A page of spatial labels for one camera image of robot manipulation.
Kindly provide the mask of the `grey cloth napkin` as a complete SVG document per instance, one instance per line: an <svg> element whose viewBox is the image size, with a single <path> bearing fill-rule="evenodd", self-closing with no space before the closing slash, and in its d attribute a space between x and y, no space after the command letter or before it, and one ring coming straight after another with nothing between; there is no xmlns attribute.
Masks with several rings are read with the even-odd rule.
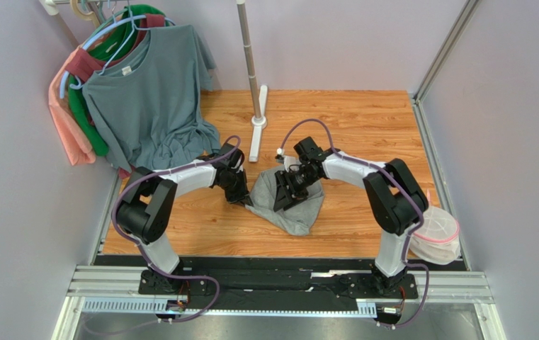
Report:
<svg viewBox="0 0 539 340"><path fill-rule="evenodd" d="M246 205L245 208L290 235L306 236L318 218L325 197L324 189L318 181L307 189L307 200L288 210L274 212L277 191L275 173L282 169L282 166L277 166L258 175L250 192L253 205Z"/></svg>

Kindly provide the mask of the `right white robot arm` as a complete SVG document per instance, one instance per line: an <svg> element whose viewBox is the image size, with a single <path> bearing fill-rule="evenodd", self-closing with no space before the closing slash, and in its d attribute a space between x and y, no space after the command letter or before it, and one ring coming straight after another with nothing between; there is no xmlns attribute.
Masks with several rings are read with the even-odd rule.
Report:
<svg viewBox="0 0 539 340"><path fill-rule="evenodd" d="M429 203L418 182L401 159L374 162L352 157L339 149L323 150L311 137L294 146L296 158L278 149L273 210L289 210L310 196L320 179L343 181L365 190L373 216L382 229L375 260L375 279L385 288L400 282L407 271L409 237L424 220Z"/></svg>

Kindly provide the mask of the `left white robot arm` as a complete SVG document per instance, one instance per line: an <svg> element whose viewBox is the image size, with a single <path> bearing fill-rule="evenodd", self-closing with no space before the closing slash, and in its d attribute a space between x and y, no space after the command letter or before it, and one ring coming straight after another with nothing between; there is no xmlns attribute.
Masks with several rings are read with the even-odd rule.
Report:
<svg viewBox="0 0 539 340"><path fill-rule="evenodd" d="M173 169L135 169L111 210L115 231L131 241L155 273L173 279L180 258L166 235L174 201L202 188L219 187L233 205L251 205L244 153L224 143L219 152Z"/></svg>

